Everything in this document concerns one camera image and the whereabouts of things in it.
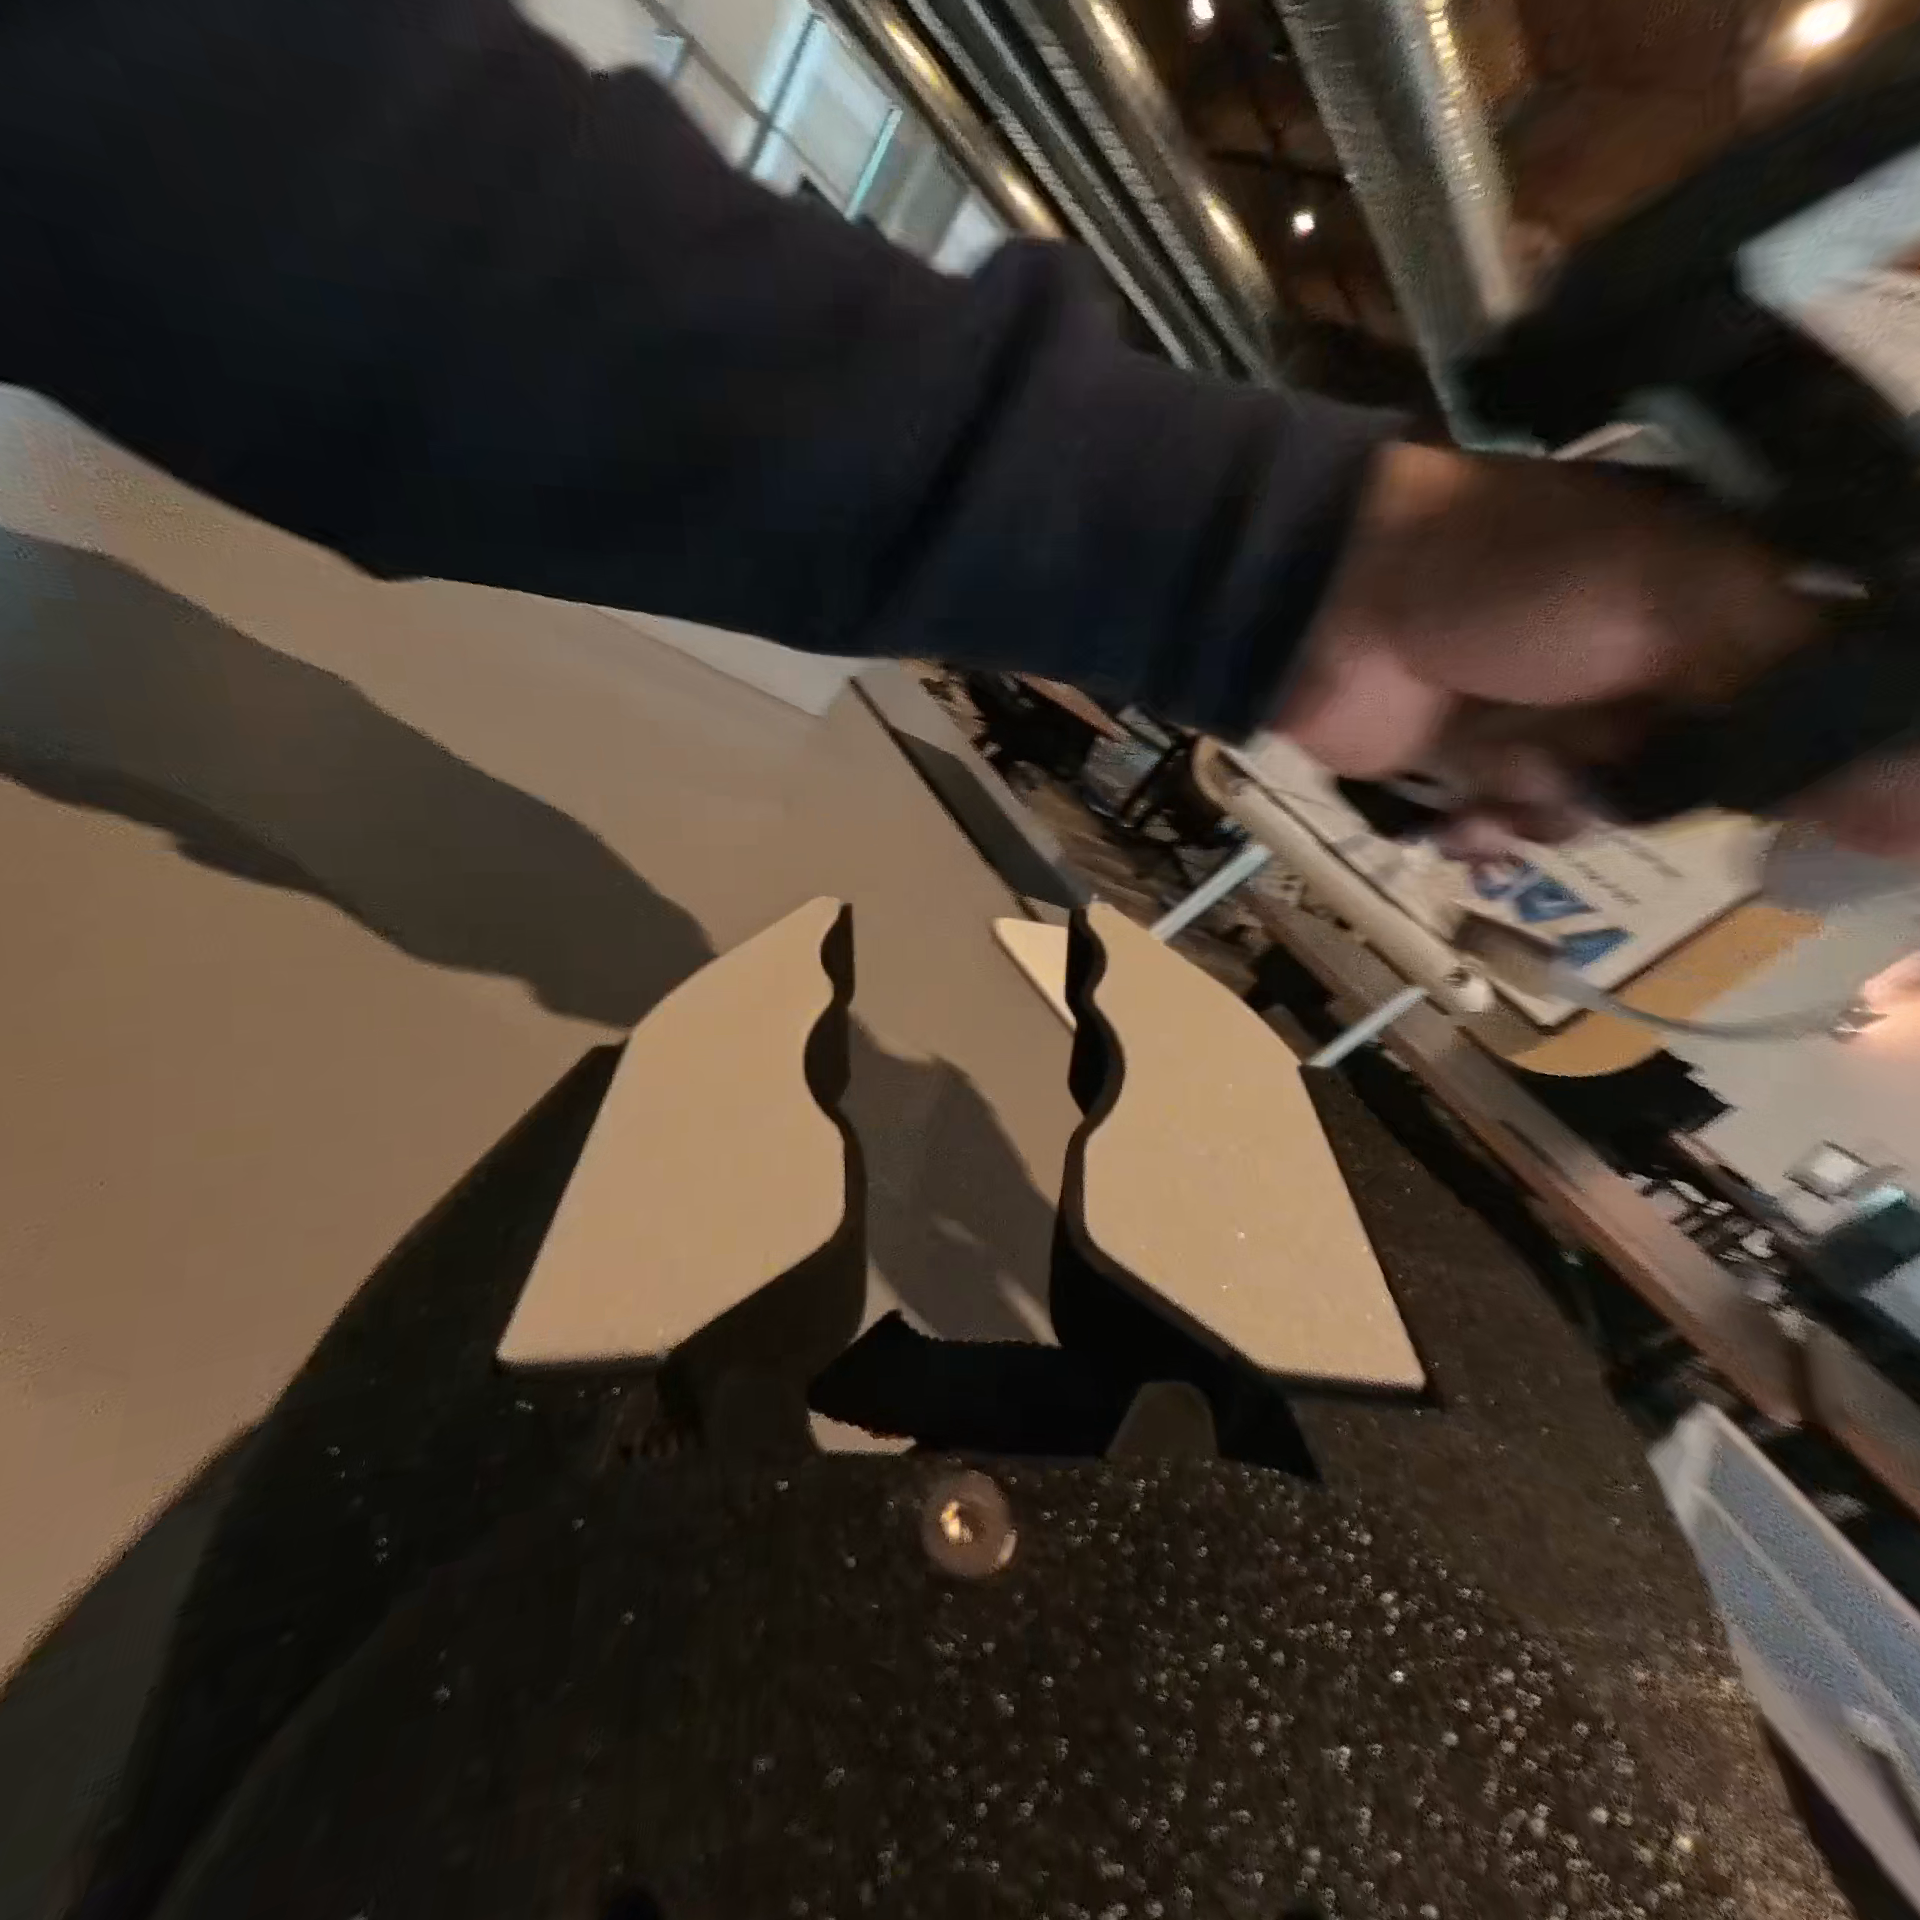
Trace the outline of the silver ventilation duct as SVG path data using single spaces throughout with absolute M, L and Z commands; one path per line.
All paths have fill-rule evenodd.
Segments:
M 1466 373 L 1522 304 L 1503 167 L 1443 3 L 1283 3 L 1281 19 L 1387 285 L 1466 449 L 1525 451 Z

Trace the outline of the person's left hand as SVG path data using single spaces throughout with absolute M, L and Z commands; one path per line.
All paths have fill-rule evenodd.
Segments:
M 1821 638 L 1793 567 L 1631 472 L 1393 446 L 1271 726 L 1332 777 L 1433 775 L 1447 837 L 1567 841 L 1591 763 Z

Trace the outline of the person's left forearm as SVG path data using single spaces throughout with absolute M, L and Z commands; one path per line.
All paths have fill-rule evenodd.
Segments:
M 935 273 L 515 5 L 4 5 L 4 382 L 388 581 L 1036 674 L 1245 737 L 1370 463 Z

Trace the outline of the black desk mat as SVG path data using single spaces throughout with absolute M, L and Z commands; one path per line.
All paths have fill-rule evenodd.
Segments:
M 1090 905 L 1094 889 L 1071 872 L 1059 839 L 971 747 L 911 670 L 866 664 L 851 686 L 1010 894 L 1049 915 Z

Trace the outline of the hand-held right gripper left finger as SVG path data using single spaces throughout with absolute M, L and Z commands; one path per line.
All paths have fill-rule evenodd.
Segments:
M 809 1434 L 862 1330 L 845 1114 L 855 917 L 815 897 L 635 1024 L 497 1344 L 508 1376 L 649 1376 L 700 1434 Z

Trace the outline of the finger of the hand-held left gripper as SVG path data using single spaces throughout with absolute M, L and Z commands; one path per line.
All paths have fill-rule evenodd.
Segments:
M 1794 959 L 1906 959 L 1918 947 L 1913 863 L 1865 855 L 1790 823 L 1764 851 L 1764 903 L 1796 928 Z

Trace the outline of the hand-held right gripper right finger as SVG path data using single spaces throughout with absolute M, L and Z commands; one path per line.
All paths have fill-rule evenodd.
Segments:
M 1283 1387 L 1429 1391 L 1291 1048 L 1117 909 L 1074 911 L 1065 1248 L 1215 1358 Z

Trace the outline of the clear plastic bin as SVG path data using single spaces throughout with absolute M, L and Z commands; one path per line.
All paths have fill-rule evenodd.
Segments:
M 1766 1727 L 1860 1834 L 1916 1842 L 1908 1601 L 1714 1409 L 1647 1458 Z

